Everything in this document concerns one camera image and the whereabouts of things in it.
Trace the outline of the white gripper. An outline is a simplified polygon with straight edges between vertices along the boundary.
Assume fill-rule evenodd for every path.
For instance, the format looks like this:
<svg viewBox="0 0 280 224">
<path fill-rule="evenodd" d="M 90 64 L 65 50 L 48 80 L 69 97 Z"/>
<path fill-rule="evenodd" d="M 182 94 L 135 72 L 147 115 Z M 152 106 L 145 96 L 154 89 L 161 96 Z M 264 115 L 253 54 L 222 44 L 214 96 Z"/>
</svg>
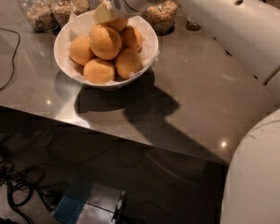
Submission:
<svg viewBox="0 0 280 224">
<path fill-rule="evenodd" d="M 92 17 L 96 24 L 110 22 L 117 17 L 130 18 L 161 2 L 163 0 L 105 0 L 94 10 Z"/>
</svg>

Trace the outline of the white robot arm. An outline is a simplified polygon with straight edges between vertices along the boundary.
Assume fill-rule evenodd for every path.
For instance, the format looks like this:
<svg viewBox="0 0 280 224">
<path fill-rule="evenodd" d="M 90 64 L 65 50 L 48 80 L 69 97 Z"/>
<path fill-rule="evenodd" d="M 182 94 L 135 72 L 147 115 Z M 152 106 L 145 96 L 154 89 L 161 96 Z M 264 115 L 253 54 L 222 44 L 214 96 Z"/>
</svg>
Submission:
<svg viewBox="0 0 280 224">
<path fill-rule="evenodd" d="M 163 0 L 105 0 L 97 23 L 128 18 Z M 171 0 L 215 37 L 280 99 L 280 9 L 260 0 Z M 253 127 L 236 149 L 220 224 L 280 224 L 280 109 Z"/>
</svg>

